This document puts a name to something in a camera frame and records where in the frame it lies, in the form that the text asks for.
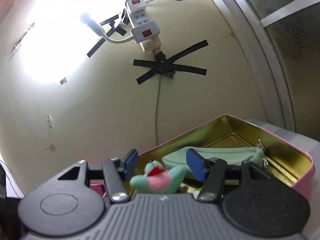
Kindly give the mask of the teal zip pouch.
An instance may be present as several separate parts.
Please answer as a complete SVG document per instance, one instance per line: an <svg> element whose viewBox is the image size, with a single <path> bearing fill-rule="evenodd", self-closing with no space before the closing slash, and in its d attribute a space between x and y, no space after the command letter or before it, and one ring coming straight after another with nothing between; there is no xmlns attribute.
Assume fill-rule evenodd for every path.
<svg viewBox="0 0 320 240"><path fill-rule="evenodd" d="M203 148L186 146L175 152L165 155L162 158L164 165L168 169L176 166L185 168L186 177L196 180L190 167L187 165L187 150L195 150L204 159L219 158L225 160L228 165L241 165L243 161L249 160L260 167L264 167L265 155L262 149L258 147L236 147L236 148Z"/></svg>

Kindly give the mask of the striped blue bed sheet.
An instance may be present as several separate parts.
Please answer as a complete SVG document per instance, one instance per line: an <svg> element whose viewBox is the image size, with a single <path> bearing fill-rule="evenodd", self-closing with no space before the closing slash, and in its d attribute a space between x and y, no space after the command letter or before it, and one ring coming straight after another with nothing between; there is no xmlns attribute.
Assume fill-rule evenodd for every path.
<svg viewBox="0 0 320 240"><path fill-rule="evenodd" d="M313 157L316 170L311 194L311 215L303 233L308 239L319 239L319 141L257 119L248 118L246 121L274 133Z"/></svg>

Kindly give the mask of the metal window frame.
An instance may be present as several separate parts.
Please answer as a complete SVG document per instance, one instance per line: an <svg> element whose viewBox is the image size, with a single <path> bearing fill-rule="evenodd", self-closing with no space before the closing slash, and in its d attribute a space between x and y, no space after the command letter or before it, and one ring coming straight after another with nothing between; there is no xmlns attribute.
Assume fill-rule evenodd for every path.
<svg viewBox="0 0 320 240"><path fill-rule="evenodd" d="M319 139L319 0L213 0L247 57L269 123Z"/></svg>

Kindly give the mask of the magenta wallet pouch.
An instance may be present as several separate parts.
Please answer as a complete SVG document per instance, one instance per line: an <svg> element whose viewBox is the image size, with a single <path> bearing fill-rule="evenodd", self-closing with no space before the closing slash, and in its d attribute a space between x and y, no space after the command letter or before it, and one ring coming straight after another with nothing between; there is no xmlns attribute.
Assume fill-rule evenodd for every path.
<svg viewBox="0 0 320 240"><path fill-rule="evenodd" d="M103 184L91 184L90 188L100 196L103 196L105 194L105 188Z"/></svg>

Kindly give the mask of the black tape cross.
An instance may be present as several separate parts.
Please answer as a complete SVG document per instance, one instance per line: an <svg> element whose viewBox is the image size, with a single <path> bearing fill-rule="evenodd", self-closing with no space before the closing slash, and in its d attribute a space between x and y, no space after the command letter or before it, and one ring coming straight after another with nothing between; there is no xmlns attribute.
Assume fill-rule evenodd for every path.
<svg viewBox="0 0 320 240"><path fill-rule="evenodd" d="M175 62L195 51L198 51L206 46L209 46L209 43L207 40L203 40L201 42L198 42L185 50L173 55L172 57L165 59L164 54L161 53L161 57L155 57L156 61L148 61L148 60L137 60L134 59L133 65L137 67L144 67L144 68L150 68L148 72L146 72L144 75L138 77L136 79L137 83L141 85L148 79L152 78L156 74L159 75L169 75L171 78L173 78L173 75L175 72L185 72L185 73L191 73L191 74L197 74L197 75L207 75L207 70L204 68L199 67L193 67L183 64L175 64Z"/></svg>

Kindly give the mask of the pink metal tin box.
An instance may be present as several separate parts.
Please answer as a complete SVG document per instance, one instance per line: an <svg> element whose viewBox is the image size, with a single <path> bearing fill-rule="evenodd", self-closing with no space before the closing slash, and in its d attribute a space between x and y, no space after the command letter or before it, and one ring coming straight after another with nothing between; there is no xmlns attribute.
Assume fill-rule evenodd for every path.
<svg viewBox="0 0 320 240"><path fill-rule="evenodd" d="M312 156L274 133L231 115L221 115L140 154L135 174L142 174L147 162L161 161L165 155L185 146L259 147L265 152L272 175L306 199L311 198L316 169Z"/></svg>

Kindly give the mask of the black tape strips upper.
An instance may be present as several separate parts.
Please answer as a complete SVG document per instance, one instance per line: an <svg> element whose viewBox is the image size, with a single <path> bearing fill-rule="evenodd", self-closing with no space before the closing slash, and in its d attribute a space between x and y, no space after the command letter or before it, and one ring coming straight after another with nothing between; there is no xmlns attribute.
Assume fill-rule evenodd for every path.
<svg viewBox="0 0 320 240"><path fill-rule="evenodd" d="M122 44L133 40L132 35L124 28L130 21L126 14L127 0L81 0L84 7L79 12L81 22L100 40L89 50L91 57L104 42Z"/></svg>

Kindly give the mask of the teal plush toy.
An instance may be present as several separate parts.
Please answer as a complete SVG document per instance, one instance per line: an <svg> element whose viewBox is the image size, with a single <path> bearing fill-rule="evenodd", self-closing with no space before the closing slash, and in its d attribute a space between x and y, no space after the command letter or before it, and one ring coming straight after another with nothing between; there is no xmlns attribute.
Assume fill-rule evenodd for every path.
<svg viewBox="0 0 320 240"><path fill-rule="evenodd" d="M130 186L137 193L173 194L178 191L186 172L183 166L168 169L159 161L153 160L146 164L144 174L131 178Z"/></svg>

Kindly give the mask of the white power strip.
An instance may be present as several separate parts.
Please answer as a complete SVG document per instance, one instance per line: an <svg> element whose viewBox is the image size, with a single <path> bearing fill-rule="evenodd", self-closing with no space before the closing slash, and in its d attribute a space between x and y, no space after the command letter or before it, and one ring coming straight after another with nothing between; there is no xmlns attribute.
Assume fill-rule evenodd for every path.
<svg viewBox="0 0 320 240"><path fill-rule="evenodd" d="M146 10L145 0L127 0L126 14L131 23L130 33L142 51L157 54L161 50L161 33L157 23L150 18Z"/></svg>

